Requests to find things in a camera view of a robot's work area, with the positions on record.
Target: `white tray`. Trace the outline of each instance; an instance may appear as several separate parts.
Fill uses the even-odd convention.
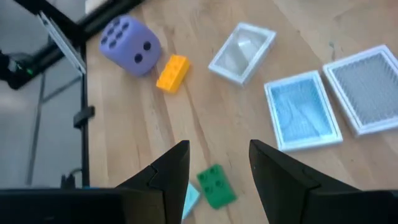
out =
[[[254,75],[274,43],[276,32],[239,23],[208,68],[243,86]]]
[[[281,151],[343,141],[318,71],[264,84]]]
[[[385,45],[323,66],[355,136],[398,127],[397,68]]]

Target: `wooden tabletop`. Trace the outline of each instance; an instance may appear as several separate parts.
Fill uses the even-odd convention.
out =
[[[93,2],[87,1],[88,10]],[[163,53],[144,78],[135,78],[87,44],[92,186],[114,187],[174,144],[189,139],[190,181],[221,164],[238,200],[213,210],[204,198],[185,223],[264,223],[252,179],[250,139],[276,147],[263,84],[387,44],[398,55],[396,0],[146,0],[131,11],[160,39]],[[207,66],[239,22],[277,32],[275,45],[253,79],[238,87]],[[155,86],[171,54],[192,63],[175,95]],[[344,142],[289,153],[359,189],[398,189],[398,131],[355,139],[329,95]]]

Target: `black metal frame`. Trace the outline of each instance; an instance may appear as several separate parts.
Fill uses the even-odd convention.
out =
[[[97,7],[93,12],[86,15],[77,23],[73,22],[66,15],[60,12],[56,7],[52,6],[46,0],[14,0],[30,13],[37,16],[40,11],[51,18],[72,45],[80,49],[81,57],[86,59],[86,41],[90,40],[99,31],[116,16],[130,11],[132,8],[140,4],[143,0],[107,0]],[[30,81],[37,75],[40,75],[46,69],[58,62],[64,55],[55,42],[49,42],[43,46],[32,56],[31,65],[28,67],[32,70]],[[87,105],[87,77],[83,75],[81,80],[81,109],[85,109]],[[84,187],[90,186],[90,169],[88,159],[88,125],[85,123],[81,126],[81,170],[82,183]]]

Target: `lego brick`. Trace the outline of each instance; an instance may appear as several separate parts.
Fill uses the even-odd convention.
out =
[[[380,45],[323,66],[355,136],[398,128],[398,60]]]
[[[187,195],[185,196],[184,209],[182,211],[182,219],[185,219],[189,215],[192,208],[198,202],[199,196],[199,191],[191,183],[188,183]]]
[[[264,85],[281,151],[343,141],[318,71]]]
[[[219,209],[236,200],[223,168],[215,164],[197,175],[208,203]]]
[[[172,55],[163,72],[156,82],[156,86],[169,93],[177,92],[188,71],[190,62],[184,56]]]
[[[218,51],[208,68],[223,78],[245,85],[255,74],[268,51],[276,32],[247,23],[239,23]]]

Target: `die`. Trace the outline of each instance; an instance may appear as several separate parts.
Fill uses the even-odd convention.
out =
[[[99,50],[130,74],[139,77],[156,64],[162,48],[148,27],[131,16],[123,15],[105,27]]]

